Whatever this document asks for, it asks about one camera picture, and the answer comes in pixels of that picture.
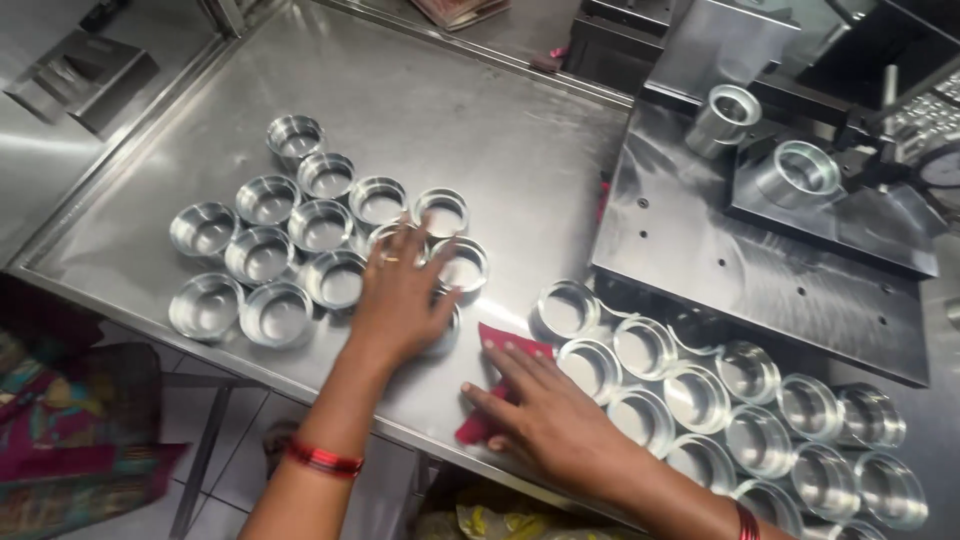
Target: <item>red bracelet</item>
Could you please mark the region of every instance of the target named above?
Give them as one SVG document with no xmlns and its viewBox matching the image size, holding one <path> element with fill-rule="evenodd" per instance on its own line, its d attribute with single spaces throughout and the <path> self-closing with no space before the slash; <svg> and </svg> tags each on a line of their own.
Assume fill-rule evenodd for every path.
<svg viewBox="0 0 960 540">
<path fill-rule="evenodd" d="M 300 465 L 341 479 L 355 479 L 363 467 L 363 457 L 342 457 L 326 450 L 305 446 L 297 439 L 290 439 L 287 456 Z"/>
<path fill-rule="evenodd" d="M 740 501 L 733 501 L 733 503 L 736 504 L 736 513 L 740 516 L 739 540 L 760 540 L 760 525 L 756 523 L 754 513 Z"/>
</svg>

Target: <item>red cloth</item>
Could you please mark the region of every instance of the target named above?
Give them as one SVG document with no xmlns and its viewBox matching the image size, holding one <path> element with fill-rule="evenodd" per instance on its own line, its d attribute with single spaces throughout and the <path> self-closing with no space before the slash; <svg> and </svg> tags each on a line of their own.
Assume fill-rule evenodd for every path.
<svg viewBox="0 0 960 540">
<path fill-rule="evenodd" d="M 508 331 L 497 330 L 483 323 L 478 325 L 478 330 L 480 331 L 481 343 L 489 339 L 494 345 L 496 345 L 497 349 L 503 349 L 503 344 L 510 341 L 514 345 L 518 346 L 521 351 L 530 356 L 532 356 L 536 351 L 540 351 L 548 358 L 553 359 L 553 348 L 545 343 L 520 337 L 514 333 L 509 333 Z M 503 382 L 503 380 L 498 382 L 493 390 L 490 391 L 490 393 L 498 398 L 507 400 L 512 404 L 516 404 L 516 396 L 509 391 L 509 388 L 507 388 L 507 385 Z M 464 422 L 464 424 L 460 426 L 454 436 L 457 438 L 457 441 L 459 441 L 460 444 L 471 445 L 480 441 L 486 441 L 501 431 L 502 429 L 500 426 L 498 426 L 492 418 L 487 416 L 481 410 L 474 410 L 467 417 L 467 420 Z"/>
</svg>

